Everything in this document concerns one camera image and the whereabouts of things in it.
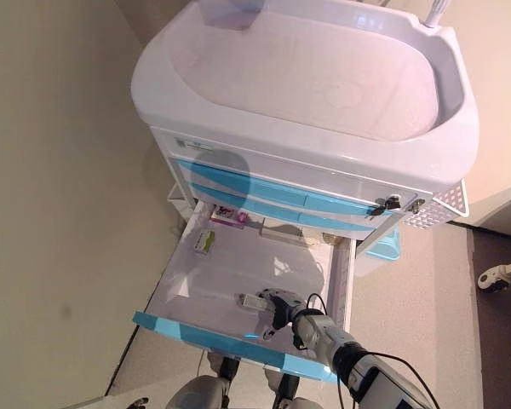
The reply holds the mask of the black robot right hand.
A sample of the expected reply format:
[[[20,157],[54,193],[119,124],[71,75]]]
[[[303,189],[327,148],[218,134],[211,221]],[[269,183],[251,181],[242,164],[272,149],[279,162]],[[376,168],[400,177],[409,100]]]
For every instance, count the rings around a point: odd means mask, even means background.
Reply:
[[[272,322],[263,332],[264,340],[270,340],[277,331],[292,324],[296,316],[307,307],[307,302],[292,291],[269,288],[256,295],[266,301],[273,313]]]

